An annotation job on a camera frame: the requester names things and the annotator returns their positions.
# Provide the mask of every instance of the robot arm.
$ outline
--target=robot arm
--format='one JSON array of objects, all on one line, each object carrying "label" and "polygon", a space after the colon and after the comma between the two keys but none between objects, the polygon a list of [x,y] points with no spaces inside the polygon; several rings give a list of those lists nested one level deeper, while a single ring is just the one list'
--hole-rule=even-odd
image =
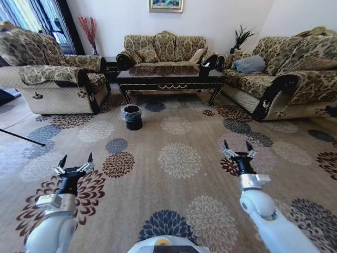
[{"label": "robot arm", "polygon": [[81,167],[63,169],[65,156],[54,168],[62,178],[62,185],[56,194],[40,196],[36,206],[44,208],[46,219],[29,235],[26,253],[68,253],[76,228],[73,220],[77,182],[94,169],[92,154]]},{"label": "robot arm", "polygon": [[301,229],[288,221],[276,208],[274,200],[262,191],[262,185],[270,182],[268,175],[256,174],[250,161],[256,152],[247,142],[248,153],[233,152],[225,141],[223,153],[239,167],[242,190],[240,204],[256,224],[259,234],[271,253],[319,253],[315,245]]}]

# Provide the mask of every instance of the framed painting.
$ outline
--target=framed painting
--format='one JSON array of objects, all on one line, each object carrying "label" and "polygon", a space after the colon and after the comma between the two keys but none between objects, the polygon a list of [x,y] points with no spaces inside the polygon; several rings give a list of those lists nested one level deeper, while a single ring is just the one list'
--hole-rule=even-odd
[{"label": "framed painting", "polygon": [[183,12],[184,0],[148,0],[150,12]]}]

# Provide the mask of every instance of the floor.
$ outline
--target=floor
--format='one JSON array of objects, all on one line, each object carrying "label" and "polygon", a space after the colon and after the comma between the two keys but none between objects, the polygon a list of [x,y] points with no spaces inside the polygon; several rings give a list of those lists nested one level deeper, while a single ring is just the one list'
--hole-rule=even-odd
[{"label": "floor", "polygon": [[267,252],[239,204],[236,165],[224,158],[249,140],[252,161],[272,182],[264,187],[278,208],[320,248],[337,252],[337,129],[310,120],[259,123],[219,95],[139,95],[143,128],[130,131],[113,94],[98,115],[32,114],[22,97],[0,107],[0,128],[41,141],[40,147],[0,133],[1,252],[21,252],[42,220],[38,196],[55,192],[51,169],[83,164],[77,229],[70,252],[127,252],[139,240],[169,234],[213,252]]}]

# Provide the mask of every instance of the dark plant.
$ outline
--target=dark plant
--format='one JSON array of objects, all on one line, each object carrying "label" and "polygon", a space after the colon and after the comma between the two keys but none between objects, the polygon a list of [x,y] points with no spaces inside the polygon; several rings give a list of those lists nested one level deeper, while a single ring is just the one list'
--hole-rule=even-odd
[{"label": "dark plant", "polygon": [[240,31],[238,32],[235,30],[235,49],[240,49],[240,46],[251,36],[255,35],[256,33],[252,33],[253,30],[247,30],[247,27],[243,28],[242,25],[240,25]]}]

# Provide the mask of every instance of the loveseat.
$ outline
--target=loveseat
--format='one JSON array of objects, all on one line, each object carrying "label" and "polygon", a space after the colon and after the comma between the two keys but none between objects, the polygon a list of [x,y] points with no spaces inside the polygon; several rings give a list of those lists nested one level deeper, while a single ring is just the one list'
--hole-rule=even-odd
[{"label": "loveseat", "polygon": [[104,58],[64,55],[48,35],[1,32],[0,56],[0,87],[18,89],[36,114],[95,114],[111,89]]},{"label": "loveseat", "polygon": [[[140,56],[139,51],[153,47],[155,53]],[[133,66],[194,66],[198,64],[210,63],[210,67],[215,68],[217,55],[208,51],[206,38],[202,36],[176,36],[170,32],[163,31],[155,36],[148,35],[126,35],[124,38],[125,50],[117,55],[117,64],[121,70],[127,70]],[[198,49],[205,48],[205,52],[197,63],[189,60]]]},{"label": "loveseat", "polygon": [[[264,58],[263,73],[239,73],[233,62]],[[264,37],[252,53],[224,55],[223,93],[256,120],[326,116],[337,105],[337,36]]]}]

